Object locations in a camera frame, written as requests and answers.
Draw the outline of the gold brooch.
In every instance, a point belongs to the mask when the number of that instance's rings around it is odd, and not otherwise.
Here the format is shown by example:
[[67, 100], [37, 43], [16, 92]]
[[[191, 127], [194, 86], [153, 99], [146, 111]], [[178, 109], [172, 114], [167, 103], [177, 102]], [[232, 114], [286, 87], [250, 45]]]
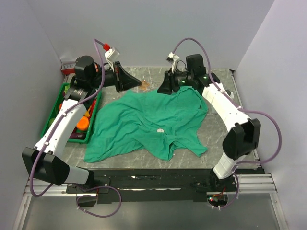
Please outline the gold brooch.
[[147, 91], [150, 87], [150, 84], [146, 80], [142, 80], [141, 86], [139, 87], [142, 91]]

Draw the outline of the green garment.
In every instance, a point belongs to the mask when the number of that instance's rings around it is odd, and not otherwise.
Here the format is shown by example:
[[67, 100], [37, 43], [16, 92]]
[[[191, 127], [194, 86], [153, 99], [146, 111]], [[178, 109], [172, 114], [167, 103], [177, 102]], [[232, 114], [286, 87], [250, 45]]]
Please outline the green garment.
[[146, 149], [169, 161], [176, 149], [189, 149], [197, 157], [208, 148], [197, 137], [208, 113], [204, 98], [192, 87], [171, 95], [128, 91], [102, 107], [95, 118], [85, 162], [94, 163]]

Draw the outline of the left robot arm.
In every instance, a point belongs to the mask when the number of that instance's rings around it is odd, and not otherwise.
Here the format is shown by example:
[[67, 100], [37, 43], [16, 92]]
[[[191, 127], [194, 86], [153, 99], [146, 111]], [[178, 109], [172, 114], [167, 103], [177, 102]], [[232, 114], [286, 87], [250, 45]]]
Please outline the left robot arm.
[[61, 158], [64, 147], [73, 130], [91, 106], [102, 87], [115, 86], [118, 92], [141, 85], [120, 62], [97, 64], [91, 56], [76, 59], [71, 85], [65, 94], [62, 107], [44, 136], [33, 148], [26, 147], [22, 159], [29, 173], [29, 186], [38, 179], [50, 185], [77, 184], [85, 193], [94, 189], [94, 173], [80, 167], [70, 166]]

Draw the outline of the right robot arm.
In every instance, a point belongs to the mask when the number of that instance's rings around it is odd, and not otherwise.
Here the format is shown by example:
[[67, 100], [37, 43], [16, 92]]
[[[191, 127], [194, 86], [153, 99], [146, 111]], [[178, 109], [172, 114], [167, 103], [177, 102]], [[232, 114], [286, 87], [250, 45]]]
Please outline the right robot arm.
[[260, 121], [251, 119], [238, 106], [233, 105], [220, 79], [216, 74], [206, 71], [202, 55], [187, 56], [185, 71], [177, 68], [180, 61], [178, 55], [169, 53], [166, 59], [171, 68], [165, 72], [157, 92], [170, 95], [183, 86], [191, 86], [210, 103], [228, 131], [222, 143], [223, 154], [209, 176], [211, 189], [220, 191], [230, 183], [236, 164], [258, 146]]

